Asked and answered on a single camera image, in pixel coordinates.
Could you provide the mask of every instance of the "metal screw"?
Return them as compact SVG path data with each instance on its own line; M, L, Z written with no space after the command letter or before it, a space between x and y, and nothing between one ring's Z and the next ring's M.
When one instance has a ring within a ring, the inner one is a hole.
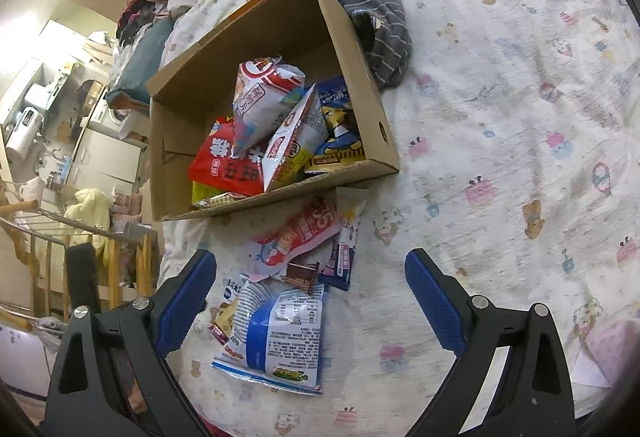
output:
M486 309L487 307L489 307L489 300L487 300L484 296L474 296L471 299L471 303L479 309Z
M536 306L533 308L538 316L546 316L549 314L549 309L546 308L546 305L542 305L542 303L536 303Z
M138 311L142 311L142 309L146 309L149 305L149 299L146 296L141 296L140 298L136 298L133 300L133 309Z
M89 312L89 308L86 305L81 305L74 309L74 316L76 318L84 318Z

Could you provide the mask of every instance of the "cabinet door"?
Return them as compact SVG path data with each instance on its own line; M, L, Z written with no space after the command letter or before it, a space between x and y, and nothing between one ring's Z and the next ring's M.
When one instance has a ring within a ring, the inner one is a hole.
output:
M97 188L107 195L107 197L111 197L111 192L113 191L114 186L127 195L131 195L133 193L132 183L117 179L111 175L96 172L82 164L74 163L71 165L69 179L66 183L78 190L83 190L85 188Z
M87 129L78 146L74 165L135 182L139 158L139 147Z

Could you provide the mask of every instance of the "hand hole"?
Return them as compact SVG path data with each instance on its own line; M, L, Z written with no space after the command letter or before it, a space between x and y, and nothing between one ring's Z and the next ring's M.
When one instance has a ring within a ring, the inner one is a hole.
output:
M386 130L381 122L378 122L378 126L380 127L380 134L382 134L382 139L385 140L386 144L389 144L389 140L386 138Z

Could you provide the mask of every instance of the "gray striped cloth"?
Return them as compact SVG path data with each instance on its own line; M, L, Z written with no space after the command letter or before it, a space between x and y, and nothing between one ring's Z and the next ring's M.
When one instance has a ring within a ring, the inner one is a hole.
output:
M396 87L412 51L401 0L338 0L351 17L379 89Z

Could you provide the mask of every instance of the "blue gripper pad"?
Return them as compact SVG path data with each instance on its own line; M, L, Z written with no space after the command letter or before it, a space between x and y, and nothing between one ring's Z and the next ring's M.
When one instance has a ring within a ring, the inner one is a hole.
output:
M180 348L196 314L201 311L207 293L216 280L216 257L206 249L199 249L180 274L168 279L158 293L161 293L164 286L173 285L168 284L170 280L178 280L178 287L159 316L158 338L154 344L162 359L169 352Z
M404 276L422 312L427 316L440 346L447 351L453 351L456 357L462 356L466 347L462 317L416 250L406 255ZM440 276L455 280L442 273Z

